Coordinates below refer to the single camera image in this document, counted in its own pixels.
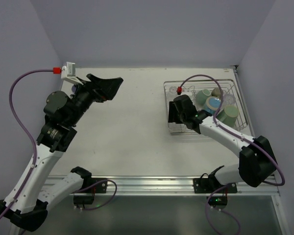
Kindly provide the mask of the purple plastic cup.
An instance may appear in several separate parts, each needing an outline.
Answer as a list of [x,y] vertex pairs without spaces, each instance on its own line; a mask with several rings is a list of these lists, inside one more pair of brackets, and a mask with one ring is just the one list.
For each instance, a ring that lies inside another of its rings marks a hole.
[[77,85],[73,85],[71,88],[72,93],[76,93],[78,86]]

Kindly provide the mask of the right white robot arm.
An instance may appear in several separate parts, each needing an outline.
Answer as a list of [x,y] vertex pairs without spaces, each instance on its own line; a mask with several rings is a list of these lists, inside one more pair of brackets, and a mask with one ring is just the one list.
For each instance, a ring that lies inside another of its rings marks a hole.
[[168,122],[184,124],[188,129],[217,141],[238,157],[237,164],[222,165],[208,175],[204,185],[212,190],[238,182],[256,188],[277,170],[273,150],[265,137],[255,138],[221,126],[208,111],[198,111],[187,95],[169,102]]

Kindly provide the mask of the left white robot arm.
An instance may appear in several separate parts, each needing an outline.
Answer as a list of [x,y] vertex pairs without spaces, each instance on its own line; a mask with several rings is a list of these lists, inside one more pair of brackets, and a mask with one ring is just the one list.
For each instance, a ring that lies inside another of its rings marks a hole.
[[51,170],[68,149],[76,135],[75,127],[90,106],[112,100],[123,79],[102,79],[92,74],[87,80],[76,80],[75,91],[52,92],[44,107],[45,124],[37,139],[32,139],[33,156],[10,194],[0,200],[0,217],[15,225],[11,234],[37,230],[49,211],[75,193],[104,193],[109,179],[93,179],[89,171],[75,167],[60,182],[44,190]]

